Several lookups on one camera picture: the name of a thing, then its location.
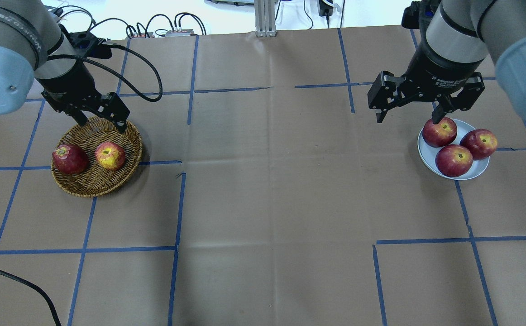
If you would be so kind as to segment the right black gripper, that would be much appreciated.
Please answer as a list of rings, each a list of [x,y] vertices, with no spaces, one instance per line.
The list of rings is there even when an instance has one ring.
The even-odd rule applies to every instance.
[[[479,64],[450,61],[421,42],[404,74],[383,70],[377,75],[367,93],[368,107],[376,110],[377,123],[383,123],[391,109],[437,101],[431,114],[437,125],[454,110],[469,110],[486,89],[482,74],[476,71]]]

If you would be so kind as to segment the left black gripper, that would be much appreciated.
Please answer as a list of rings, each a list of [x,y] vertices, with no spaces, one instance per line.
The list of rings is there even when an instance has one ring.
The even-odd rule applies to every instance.
[[[130,110],[114,91],[100,93],[85,63],[92,64],[119,76],[114,70],[83,57],[49,57],[37,69],[37,81],[43,86],[42,95],[58,113],[72,117],[79,126],[88,122],[84,112],[109,120],[124,134],[128,128]]]

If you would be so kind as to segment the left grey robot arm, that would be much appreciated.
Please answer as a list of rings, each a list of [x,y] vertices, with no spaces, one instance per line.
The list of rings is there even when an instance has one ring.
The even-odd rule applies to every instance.
[[[89,31],[69,33],[39,0],[0,0],[0,114],[18,110],[37,81],[54,111],[81,126],[93,113],[124,133],[129,109],[116,93],[97,91],[85,66],[111,58],[111,49]]]

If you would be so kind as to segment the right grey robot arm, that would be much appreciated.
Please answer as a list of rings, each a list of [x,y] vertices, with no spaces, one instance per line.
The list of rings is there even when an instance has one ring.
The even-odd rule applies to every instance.
[[[380,72],[368,95],[377,122],[411,102],[437,102],[435,124],[470,110],[484,91],[478,67],[492,58],[495,78],[526,120],[526,0],[417,0],[402,27],[418,29],[420,44],[400,77]]]

